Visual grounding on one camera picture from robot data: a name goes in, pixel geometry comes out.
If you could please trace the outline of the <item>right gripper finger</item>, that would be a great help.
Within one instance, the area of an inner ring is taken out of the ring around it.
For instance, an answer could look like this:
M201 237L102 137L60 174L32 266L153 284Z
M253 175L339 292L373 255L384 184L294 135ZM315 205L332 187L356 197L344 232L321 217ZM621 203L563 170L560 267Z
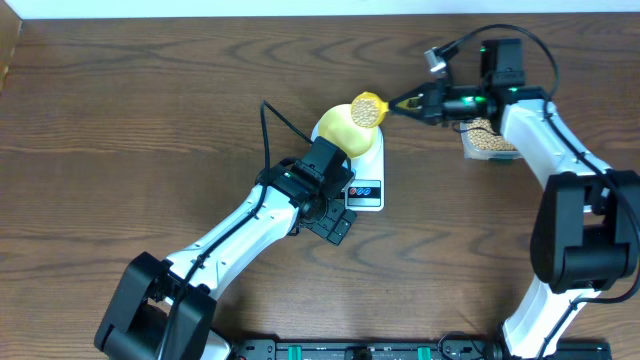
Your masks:
M434 122L434 117L429 115L427 109L422 105L407 107L400 103L389 103L389 110L396 115L406 116L423 123Z
M390 106L422 106L429 100L429 93L435 89L434 83L423 83L418 87L389 101Z

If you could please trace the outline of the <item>yellow measuring scoop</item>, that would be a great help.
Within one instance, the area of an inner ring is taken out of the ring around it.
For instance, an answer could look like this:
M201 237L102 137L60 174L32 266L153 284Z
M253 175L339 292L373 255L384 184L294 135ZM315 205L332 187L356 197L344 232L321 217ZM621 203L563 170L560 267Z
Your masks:
M400 97L387 102L372 92L363 92L352 101L350 115L357 126L374 128L384 121L389 112L414 114L421 109L420 97Z

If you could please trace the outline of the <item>yellow plastic bowl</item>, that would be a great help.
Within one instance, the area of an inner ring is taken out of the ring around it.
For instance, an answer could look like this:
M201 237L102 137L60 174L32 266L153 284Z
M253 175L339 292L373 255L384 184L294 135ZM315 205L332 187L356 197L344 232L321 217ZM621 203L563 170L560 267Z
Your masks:
M342 104L332 107L320 118L317 135L338 146L350 158L356 158L375 145L378 131L357 125L351 117L351 105Z

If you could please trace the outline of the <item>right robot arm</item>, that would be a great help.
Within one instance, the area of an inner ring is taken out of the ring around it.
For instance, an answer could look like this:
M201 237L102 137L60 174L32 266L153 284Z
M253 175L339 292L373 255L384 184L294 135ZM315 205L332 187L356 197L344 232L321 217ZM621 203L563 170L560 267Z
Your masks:
M583 307L621 303L639 290L634 284L616 297L603 295L639 273L639 176L590 152L564 124L550 93L527 85L519 39L482 43L476 86L448 78L457 47L427 51L439 79L391 100L389 109L429 125L486 119L536 176L543 195L530 240L534 278L486 356L548 359Z

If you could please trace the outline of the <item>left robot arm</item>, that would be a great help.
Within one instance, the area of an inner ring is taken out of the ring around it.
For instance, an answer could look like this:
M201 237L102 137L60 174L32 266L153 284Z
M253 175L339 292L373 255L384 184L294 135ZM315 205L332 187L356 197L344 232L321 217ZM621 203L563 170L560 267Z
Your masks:
M110 359L227 359L212 328L219 298L265 249L298 228L338 245L355 220L338 195L354 177L341 155L284 159L202 238L163 260L131 260L94 337Z

